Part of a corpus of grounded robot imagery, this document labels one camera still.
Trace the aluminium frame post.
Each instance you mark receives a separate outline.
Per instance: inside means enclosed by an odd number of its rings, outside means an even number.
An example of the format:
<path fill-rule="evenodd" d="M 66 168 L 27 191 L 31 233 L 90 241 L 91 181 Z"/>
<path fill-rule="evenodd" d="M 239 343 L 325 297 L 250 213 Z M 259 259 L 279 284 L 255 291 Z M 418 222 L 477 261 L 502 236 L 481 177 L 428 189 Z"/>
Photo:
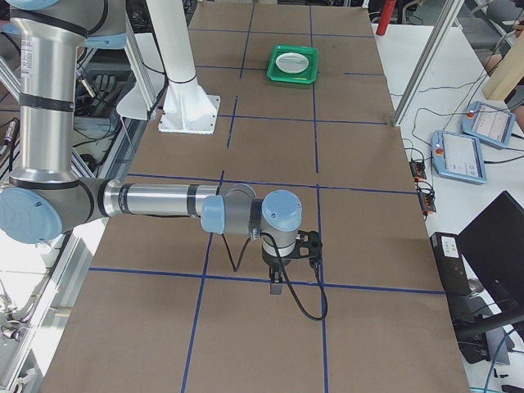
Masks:
<path fill-rule="evenodd" d="M 403 118 L 407 114 L 422 81 L 425 79 L 429 66 L 438 53 L 439 46 L 444 42 L 463 4 L 464 0 L 447 0 L 445 2 L 442 12 L 429 35 L 427 43 L 422 50 L 422 54 L 419 57 L 406 89 L 404 90 L 400 103 L 395 110 L 392 119 L 392 124 L 395 127 L 400 126 Z"/>

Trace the white pedestal column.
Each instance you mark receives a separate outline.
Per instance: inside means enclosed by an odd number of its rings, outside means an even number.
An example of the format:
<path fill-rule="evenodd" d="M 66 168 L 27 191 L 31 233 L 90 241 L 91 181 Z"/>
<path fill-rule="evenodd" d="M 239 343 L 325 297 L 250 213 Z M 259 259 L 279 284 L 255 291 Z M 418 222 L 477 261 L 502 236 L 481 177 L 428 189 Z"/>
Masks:
<path fill-rule="evenodd" d="M 151 0 L 147 8 L 169 81 L 159 130 L 211 135 L 220 97 L 206 94 L 198 82 L 183 3 Z"/>

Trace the wooden beam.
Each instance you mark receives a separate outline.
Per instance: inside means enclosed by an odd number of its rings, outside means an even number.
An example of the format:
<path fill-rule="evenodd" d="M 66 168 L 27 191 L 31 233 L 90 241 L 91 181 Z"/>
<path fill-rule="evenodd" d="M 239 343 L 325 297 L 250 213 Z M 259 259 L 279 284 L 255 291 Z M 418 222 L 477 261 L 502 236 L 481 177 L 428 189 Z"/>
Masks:
<path fill-rule="evenodd" d="M 491 101 L 503 101 L 523 79 L 523 33 L 498 63 L 489 81 L 482 88 L 484 97 Z"/>

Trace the far blue teach pendant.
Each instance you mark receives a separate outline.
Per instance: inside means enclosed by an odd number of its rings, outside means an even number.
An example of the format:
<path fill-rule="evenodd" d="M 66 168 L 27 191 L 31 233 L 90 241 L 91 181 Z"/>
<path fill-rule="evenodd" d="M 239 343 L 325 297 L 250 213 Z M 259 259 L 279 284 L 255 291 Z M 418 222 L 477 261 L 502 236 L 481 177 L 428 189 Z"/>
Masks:
<path fill-rule="evenodd" d="M 484 102 L 473 102 L 462 119 L 462 131 L 499 149 L 508 147 L 516 116 Z"/>

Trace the green plastic tray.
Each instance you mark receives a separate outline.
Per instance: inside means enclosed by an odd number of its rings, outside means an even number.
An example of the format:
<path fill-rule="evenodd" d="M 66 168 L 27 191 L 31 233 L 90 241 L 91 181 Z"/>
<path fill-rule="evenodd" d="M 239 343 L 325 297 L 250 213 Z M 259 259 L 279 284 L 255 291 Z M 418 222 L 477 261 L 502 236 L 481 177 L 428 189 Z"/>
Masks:
<path fill-rule="evenodd" d="M 278 55 L 285 52 L 296 52 L 306 56 L 309 60 L 309 67 L 307 70 L 296 75 L 286 74 L 281 72 L 275 65 L 275 59 Z M 276 45 L 273 48 L 269 64 L 266 71 L 266 76 L 275 82 L 285 82 L 294 84 L 311 84 L 317 79 L 318 72 L 318 50 L 314 47 L 291 46 L 291 45 Z"/>

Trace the lower orange black connector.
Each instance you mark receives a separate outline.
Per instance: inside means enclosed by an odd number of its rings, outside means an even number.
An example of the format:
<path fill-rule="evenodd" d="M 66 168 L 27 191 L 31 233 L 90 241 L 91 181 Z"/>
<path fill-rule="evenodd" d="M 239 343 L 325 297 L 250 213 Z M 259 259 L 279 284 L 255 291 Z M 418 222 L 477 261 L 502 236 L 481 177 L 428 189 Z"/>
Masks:
<path fill-rule="evenodd" d="M 430 188 L 419 188 L 417 190 L 421 211 L 424 215 L 436 212 L 435 193 Z"/>

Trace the red cylinder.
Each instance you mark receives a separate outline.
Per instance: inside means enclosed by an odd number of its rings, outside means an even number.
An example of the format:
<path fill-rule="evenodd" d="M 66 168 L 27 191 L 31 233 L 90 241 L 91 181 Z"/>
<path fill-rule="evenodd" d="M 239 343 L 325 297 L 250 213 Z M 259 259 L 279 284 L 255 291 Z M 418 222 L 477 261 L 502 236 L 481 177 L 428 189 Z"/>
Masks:
<path fill-rule="evenodd" d="M 395 10 L 396 0 L 386 0 L 382 7 L 382 12 L 376 29 L 376 35 L 384 36 L 386 34 L 391 17 Z"/>

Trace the black monitor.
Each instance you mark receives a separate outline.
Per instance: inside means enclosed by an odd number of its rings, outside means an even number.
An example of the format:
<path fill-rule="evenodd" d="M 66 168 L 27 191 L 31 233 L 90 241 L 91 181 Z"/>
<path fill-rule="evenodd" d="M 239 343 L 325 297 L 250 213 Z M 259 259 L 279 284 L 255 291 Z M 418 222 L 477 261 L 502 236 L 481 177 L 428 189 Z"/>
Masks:
<path fill-rule="evenodd" d="M 523 305 L 523 207 L 501 192 L 457 237 L 458 248 L 502 311 Z"/>

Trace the white round plate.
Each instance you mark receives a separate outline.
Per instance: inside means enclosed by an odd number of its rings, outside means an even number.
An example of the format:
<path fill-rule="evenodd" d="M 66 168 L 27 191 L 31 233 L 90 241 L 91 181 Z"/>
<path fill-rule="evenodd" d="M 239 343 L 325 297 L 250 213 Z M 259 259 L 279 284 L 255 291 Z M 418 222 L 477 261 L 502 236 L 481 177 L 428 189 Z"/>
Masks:
<path fill-rule="evenodd" d="M 276 57 L 275 65 L 281 72 L 296 75 L 308 69 L 309 60 L 300 53 L 285 52 Z"/>

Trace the black computer box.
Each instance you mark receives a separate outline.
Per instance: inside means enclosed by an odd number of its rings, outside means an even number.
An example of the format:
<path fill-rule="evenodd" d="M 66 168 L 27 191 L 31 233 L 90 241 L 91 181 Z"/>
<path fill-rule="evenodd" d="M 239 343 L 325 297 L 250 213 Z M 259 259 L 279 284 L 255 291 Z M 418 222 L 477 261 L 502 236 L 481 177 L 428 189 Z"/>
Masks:
<path fill-rule="evenodd" d="M 442 287 L 447 295 L 470 296 L 471 288 L 462 253 L 453 233 L 435 232 L 430 236 Z"/>

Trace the orange black connector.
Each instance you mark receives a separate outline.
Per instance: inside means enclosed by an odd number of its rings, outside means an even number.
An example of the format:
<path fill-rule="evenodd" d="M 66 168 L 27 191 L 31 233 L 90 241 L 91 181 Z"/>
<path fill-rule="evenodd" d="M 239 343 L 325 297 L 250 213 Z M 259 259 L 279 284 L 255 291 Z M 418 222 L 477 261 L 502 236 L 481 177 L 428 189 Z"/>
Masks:
<path fill-rule="evenodd" d="M 436 212 L 435 193 L 430 188 L 419 188 L 417 190 L 421 211 L 424 215 Z"/>
<path fill-rule="evenodd" d="M 424 160 L 411 160 L 409 162 L 409 168 L 415 181 L 423 181 L 427 179 Z"/>

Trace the upper orange black connector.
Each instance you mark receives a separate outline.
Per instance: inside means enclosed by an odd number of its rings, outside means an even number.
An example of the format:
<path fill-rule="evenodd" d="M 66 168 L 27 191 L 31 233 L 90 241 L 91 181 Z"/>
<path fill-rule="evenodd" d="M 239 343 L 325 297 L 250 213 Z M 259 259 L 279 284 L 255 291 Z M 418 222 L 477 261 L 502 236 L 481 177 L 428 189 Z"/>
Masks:
<path fill-rule="evenodd" d="M 424 160 L 411 160 L 409 162 L 409 168 L 415 181 L 423 181 L 427 179 Z"/>

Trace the blue teach pendant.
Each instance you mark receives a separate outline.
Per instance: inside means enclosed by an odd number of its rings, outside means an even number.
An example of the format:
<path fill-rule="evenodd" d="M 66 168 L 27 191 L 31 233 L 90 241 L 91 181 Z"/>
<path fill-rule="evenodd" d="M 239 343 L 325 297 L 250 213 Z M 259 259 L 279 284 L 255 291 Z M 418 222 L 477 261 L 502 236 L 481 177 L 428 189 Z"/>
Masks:
<path fill-rule="evenodd" d="M 487 182 L 481 143 L 476 137 L 437 130 L 431 136 L 431 156 L 441 177 L 474 184 Z"/>
<path fill-rule="evenodd" d="M 516 116 L 484 102 L 473 102 L 462 119 L 462 131 L 499 149 L 508 147 Z"/>

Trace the near blue teach pendant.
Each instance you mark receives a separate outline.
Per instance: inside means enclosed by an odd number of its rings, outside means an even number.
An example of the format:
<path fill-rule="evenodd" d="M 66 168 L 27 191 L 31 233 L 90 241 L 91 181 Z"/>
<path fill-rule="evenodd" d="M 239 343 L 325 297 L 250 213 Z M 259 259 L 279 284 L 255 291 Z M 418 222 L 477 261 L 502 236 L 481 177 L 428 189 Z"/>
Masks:
<path fill-rule="evenodd" d="M 437 130 L 431 136 L 431 156 L 441 177 L 474 184 L 487 182 L 481 143 L 476 137 Z"/>

